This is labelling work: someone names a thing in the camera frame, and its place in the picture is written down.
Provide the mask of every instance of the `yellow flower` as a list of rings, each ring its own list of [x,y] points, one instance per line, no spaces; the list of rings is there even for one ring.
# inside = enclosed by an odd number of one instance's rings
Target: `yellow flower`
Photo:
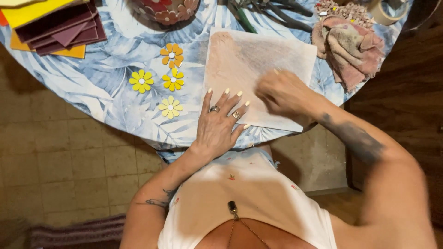
[[[174,91],[174,89],[180,90],[183,86],[183,84],[185,83],[183,80],[179,80],[181,78],[183,78],[183,73],[180,72],[178,73],[178,70],[176,68],[172,69],[172,78],[169,78],[169,76],[167,76],[166,74],[163,75],[162,79],[164,81],[166,81],[163,86],[165,88],[169,87],[170,91]]]
[[[134,91],[139,91],[140,93],[144,93],[145,91],[151,90],[152,84],[154,84],[154,80],[151,79],[152,74],[149,72],[144,72],[143,69],[140,69],[140,71],[133,72],[132,78],[129,79],[129,83],[131,83],[132,89]]]
[[[180,67],[183,61],[183,55],[181,55],[183,54],[183,49],[181,49],[176,43],[173,45],[170,43],[166,44],[166,49],[162,48],[160,50],[160,54],[165,55],[162,59],[162,63],[166,65],[169,62],[169,68],[171,69],[174,68],[174,65]]]
[[[169,96],[168,99],[163,99],[162,103],[159,105],[159,110],[163,110],[162,115],[167,116],[169,119],[178,116],[178,111],[183,111],[183,106],[179,105],[180,101],[174,100],[172,96]]]

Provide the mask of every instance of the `forearm tattoo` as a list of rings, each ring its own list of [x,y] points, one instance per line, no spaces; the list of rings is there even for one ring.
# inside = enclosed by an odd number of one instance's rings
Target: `forearm tattoo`
[[[160,207],[167,207],[169,202],[171,201],[172,197],[177,192],[177,189],[174,189],[174,190],[163,189],[163,192],[165,192],[165,194],[167,196],[166,201],[163,201],[163,200],[160,201],[157,199],[149,199],[149,200],[146,200],[145,203],[137,203],[137,204],[148,204],[148,205],[156,205],[156,206],[160,206]]]
[[[381,156],[384,145],[352,122],[335,124],[331,116],[323,114],[319,123],[336,135],[355,155],[368,165],[374,165]]]

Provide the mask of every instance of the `flower pot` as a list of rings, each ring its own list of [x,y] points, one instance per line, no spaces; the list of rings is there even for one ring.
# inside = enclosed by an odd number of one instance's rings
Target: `flower pot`
[[[197,12],[200,0],[131,0],[134,10],[164,25],[188,20]]]

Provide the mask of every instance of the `woman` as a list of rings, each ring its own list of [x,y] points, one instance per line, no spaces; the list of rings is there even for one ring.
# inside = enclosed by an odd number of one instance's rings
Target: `woman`
[[[363,225],[348,225],[320,209],[274,168],[269,146],[229,151],[249,127],[232,131],[249,102],[227,116],[241,93],[229,98],[227,90],[210,108],[209,89],[196,140],[136,193],[120,248],[437,248],[424,174],[395,140],[288,71],[267,72],[256,94],[270,113],[316,120],[371,167]]]

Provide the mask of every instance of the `blue leaf tablecloth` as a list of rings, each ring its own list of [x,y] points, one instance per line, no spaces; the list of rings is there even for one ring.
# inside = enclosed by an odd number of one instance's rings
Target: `blue leaf tablecloth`
[[[139,136],[157,150],[188,147],[195,139],[200,112],[200,100],[205,72],[206,53],[211,26],[243,30],[226,6],[226,0],[202,0],[195,18],[189,22],[165,28],[144,19],[127,6],[126,0],[103,0],[100,17],[108,40],[86,47],[85,59],[11,50],[9,26],[0,27],[0,42],[9,53],[35,78],[58,96],[73,104],[94,119],[114,128]],[[314,10],[315,0],[299,2]],[[270,15],[245,11],[259,34],[298,38],[311,43],[310,33],[289,29]],[[305,17],[290,11],[288,15],[311,26],[318,17]],[[407,17],[391,26],[374,25],[376,34],[385,40],[385,52],[392,49]],[[167,43],[178,43],[183,48],[184,61],[179,71],[185,84],[174,92],[164,88],[161,77],[171,75],[168,66],[161,63],[160,49]],[[155,83],[143,94],[132,90],[131,73],[143,69],[152,73]],[[356,88],[358,91],[364,82]],[[345,93],[334,82],[332,70],[325,60],[316,59],[310,87],[336,105],[341,105],[356,91]],[[168,119],[161,115],[157,105],[173,96],[180,101],[183,111]],[[237,141],[235,148],[246,148],[285,136],[290,132],[251,127]]]

